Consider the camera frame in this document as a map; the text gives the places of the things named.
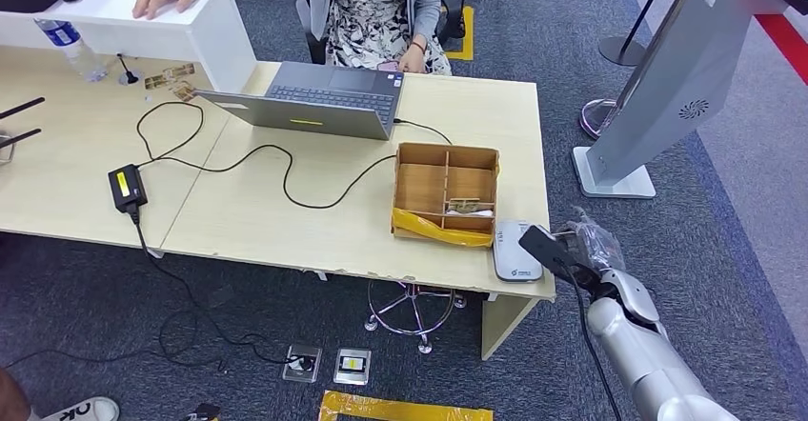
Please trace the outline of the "person's left hand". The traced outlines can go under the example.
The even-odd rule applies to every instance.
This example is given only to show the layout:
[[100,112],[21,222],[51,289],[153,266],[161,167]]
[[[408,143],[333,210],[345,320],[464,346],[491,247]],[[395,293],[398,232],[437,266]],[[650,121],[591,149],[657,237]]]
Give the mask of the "person's left hand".
[[398,70],[410,73],[425,72],[425,47],[417,42],[407,48],[398,62]]

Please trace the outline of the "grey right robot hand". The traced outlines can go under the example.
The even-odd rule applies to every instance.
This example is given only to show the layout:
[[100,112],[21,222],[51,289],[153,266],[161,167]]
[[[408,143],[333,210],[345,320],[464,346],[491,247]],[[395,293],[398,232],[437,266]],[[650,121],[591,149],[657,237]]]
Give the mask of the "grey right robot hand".
[[577,263],[602,274],[608,270],[625,271],[626,265],[618,240],[602,228],[579,206],[572,206],[573,218],[557,229],[555,237]]

